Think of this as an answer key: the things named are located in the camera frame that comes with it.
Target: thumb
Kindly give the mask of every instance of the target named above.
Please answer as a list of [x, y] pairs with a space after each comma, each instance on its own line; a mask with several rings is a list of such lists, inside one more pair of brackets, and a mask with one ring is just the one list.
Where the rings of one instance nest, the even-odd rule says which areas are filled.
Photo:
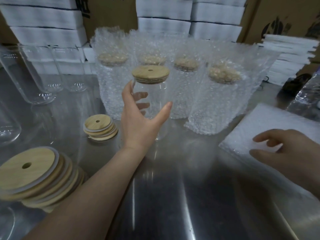
[[152, 121], [154, 121], [158, 126], [161, 126], [169, 118], [172, 104], [172, 102], [166, 103]]
[[277, 156], [273, 152], [267, 152], [264, 150], [258, 150], [258, 149], [252, 149], [249, 151], [250, 155], [257, 159], [258, 161], [269, 165], [271, 167], [274, 167], [276, 160], [275, 157]]

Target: forearm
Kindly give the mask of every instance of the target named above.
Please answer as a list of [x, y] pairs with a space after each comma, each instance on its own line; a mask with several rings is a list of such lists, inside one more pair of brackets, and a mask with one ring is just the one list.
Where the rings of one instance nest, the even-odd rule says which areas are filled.
[[24, 240], [87, 240], [106, 234], [143, 152], [121, 149]]

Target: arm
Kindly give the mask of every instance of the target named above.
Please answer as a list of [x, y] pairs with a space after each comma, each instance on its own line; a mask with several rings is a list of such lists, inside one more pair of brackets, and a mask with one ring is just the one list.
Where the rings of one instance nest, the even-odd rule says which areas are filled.
[[310, 191], [320, 200], [320, 145], [299, 131], [271, 129], [253, 138], [267, 146], [282, 144], [276, 152], [250, 150], [251, 156], [273, 167], [292, 182]]
[[172, 107], [172, 102], [169, 102], [154, 119], [149, 120], [139, 111], [139, 108], [149, 105], [136, 105], [134, 99], [148, 94], [132, 96], [131, 92], [129, 82], [122, 92], [124, 147], [24, 240], [92, 240], [105, 237], [131, 177], [153, 144], [161, 125], [168, 119]]

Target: person's right hand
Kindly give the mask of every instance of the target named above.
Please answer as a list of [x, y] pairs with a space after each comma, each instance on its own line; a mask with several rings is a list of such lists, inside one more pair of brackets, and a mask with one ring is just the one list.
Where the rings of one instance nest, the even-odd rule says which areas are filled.
[[320, 199], [320, 145], [294, 129], [271, 129], [253, 138], [255, 142], [266, 140], [269, 147], [282, 147], [276, 153], [254, 149], [250, 155]]
[[131, 81], [122, 91], [124, 108], [121, 115], [121, 127], [124, 148], [134, 149], [142, 153], [143, 156], [155, 141], [162, 124], [169, 118], [172, 108], [172, 102], [168, 102], [153, 119], [145, 118], [140, 109], [146, 109], [150, 104], [136, 104], [135, 101], [147, 96], [147, 92], [138, 92], [132, 95]]

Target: metal table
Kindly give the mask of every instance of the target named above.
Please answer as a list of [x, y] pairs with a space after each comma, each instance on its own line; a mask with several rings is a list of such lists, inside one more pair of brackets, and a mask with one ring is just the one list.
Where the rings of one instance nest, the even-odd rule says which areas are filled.
[[[120, 148], [120, 134], [105, 142], [95, 142], [83, 132], [82, 123], [87, 117], [105, 113], [94, 77], [90, 88], [82, 93], [63, 90], [52, 103], [31, 106], [24, 102], [4, 70], [0, 75], [0, 99], [22, 126], [22, 133], [13, 143], [0, 147], [0, 164], [26, 149], [51, 146], [93, 175]], [[277, 96], [279, 90], [279, 86], [264, 83], [251, 98], [248, 108], [254, 108], [259, 102], [285, 108], [290, 98]], [[270, 193], [246, 177], [237, 166], [238, 161], [218, 147], [241, 118], [235, 118], [215, 136], [198, 135], [184, 128], [185, 120], [171, 121], [170, 135], [155, 143], [138, 167], [107, 238], [294, 239], [288, 223], [294, 230], [300, 230], [299, 236], [306, 237], [301, 239], [316, 236], [314, 224], [320, 216], [318, 201], [312, 200], [315, 208], [305, 207], [307, 210], [300, 215], [289, 214], [283, 223], [279, 215], [270, 214], [268, 207], [273, 203]], [[276, 196], [286, 202], [282, 192]], [[0, 202], [0, 207], [8, 204]], [[17, 216], [10, 239], [20, 239], [46, 215], [42, 210], [27, 209], [18, 202], [10, 204]], [[304, 199], [299, 198], [294, 206], [297, 205], [305, 206]], [[280, 206], [281, 212], [289, 213], [293, 207], [287, 208], [285, 203]], [[305, 221], [294, 225], [298, 220]]]

